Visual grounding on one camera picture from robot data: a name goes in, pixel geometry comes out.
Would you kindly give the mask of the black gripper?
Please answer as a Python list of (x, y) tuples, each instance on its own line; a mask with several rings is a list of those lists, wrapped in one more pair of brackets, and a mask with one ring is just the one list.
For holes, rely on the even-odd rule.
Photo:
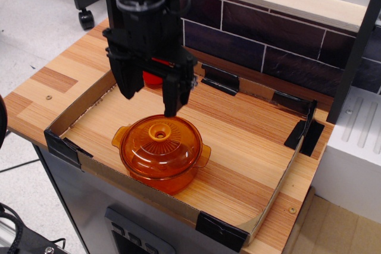
[[(163, 79), (164, 116), (175, 117), (196, 84), (195, 57), (180, 44), (178, 0), (116, 0), (124, 30), (108, 46), (111, 71), (121, 94), (131, 99), (144, 87), (143, 71)], [(164, 65), (152, 58), (171, 62)]]

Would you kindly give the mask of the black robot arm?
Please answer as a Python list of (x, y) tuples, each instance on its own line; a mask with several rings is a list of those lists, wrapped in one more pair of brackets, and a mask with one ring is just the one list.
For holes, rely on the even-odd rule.
[(196, 77), (197, 59), (180, 43), (184, 8), (180, 0), (106, 0), (107, 57), (120, 92), (127, 99), (144, 87), (143, 73), (163, 80), (166, 117), (186, 105)]

